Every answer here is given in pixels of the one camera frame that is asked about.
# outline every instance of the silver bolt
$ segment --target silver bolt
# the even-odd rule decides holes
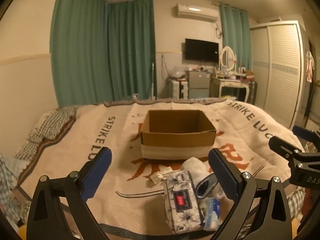
[[[79,173],[77,171],[73,171],[73,172],[70,173],[70,177],[76,178],[76,177],[78,177],[78,174]]]
[[[243,177],[246,179],[250,179],[251,178],[251,174],[247,171],[245,171],[244,173],[242,173]]]
[[[280,178],[277,177],[277,176],[274,176],[274,177],[273,177],[273,180],[274,180],[275,182],[280,182]]]
[[[40,181],[41,181],[41,182],[44,182],[44,181],[47,180],[47,178],[48,178],[48,177],[47,177],[46,175],[43,175],[43,176],[40,177]]]

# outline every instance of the green curtain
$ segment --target green curtain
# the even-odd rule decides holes
[[[153,0],[107,3],[105,36],[113,99],[156,95]]]
[[[229,46],[237,57],[237,67],[251,69],[251,34],[248,13],[245,10],[220,5],[223,47]]]
[[[105,0],[56,0],[52,75],[59,106],[112,101],[104,38]]]

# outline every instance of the television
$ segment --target television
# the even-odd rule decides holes
[[[185,59],[219,63],[219,44],[210,41],[186,39]]]

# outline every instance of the wardrobe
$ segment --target wardrobe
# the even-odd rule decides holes
[[[301,125],[310,85],[306,81],[308,36],[298,21],[256,25],[251,30],[255,105],[291,129]]]

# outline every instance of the box on top of wardrobe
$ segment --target box on top of wardrobe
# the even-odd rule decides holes
[[[201,110],[150,110],[141,129],[142,157],[186,160],[207,157],[216,129]]]

